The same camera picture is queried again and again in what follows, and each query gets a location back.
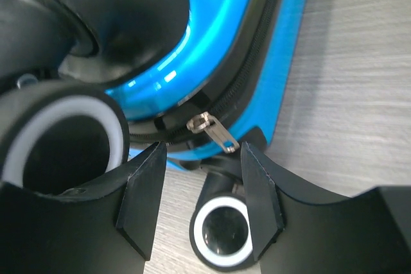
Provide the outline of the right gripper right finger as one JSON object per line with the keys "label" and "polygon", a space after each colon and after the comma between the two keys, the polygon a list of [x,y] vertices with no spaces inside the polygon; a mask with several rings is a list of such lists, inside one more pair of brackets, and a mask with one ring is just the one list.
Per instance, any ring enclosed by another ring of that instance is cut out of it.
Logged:
{"label": "right gripper right finger", "polygon": [[254,258],[263,273],[409,273],[410,188],[347,197],[241,147]]}

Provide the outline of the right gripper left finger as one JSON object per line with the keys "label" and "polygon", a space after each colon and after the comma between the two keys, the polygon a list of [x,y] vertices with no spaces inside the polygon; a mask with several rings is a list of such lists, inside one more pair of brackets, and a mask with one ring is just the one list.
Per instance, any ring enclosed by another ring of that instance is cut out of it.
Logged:
{"label": "right gripper left finger", "polygon": [[142,273],[166,170],[156,142],[57,196],[1,183],[2,273]]}

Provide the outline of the blue suitcase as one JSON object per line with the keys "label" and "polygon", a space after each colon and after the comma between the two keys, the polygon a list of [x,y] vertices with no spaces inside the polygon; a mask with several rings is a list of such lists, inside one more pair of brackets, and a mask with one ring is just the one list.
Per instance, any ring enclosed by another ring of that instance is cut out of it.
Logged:
{"label": "blue suitcase", "polygon": [[270,144],[305,0],[1,0],[1,183],[57,196],[156,142],[206,179],[189,225],[254,264],[241,145]]}

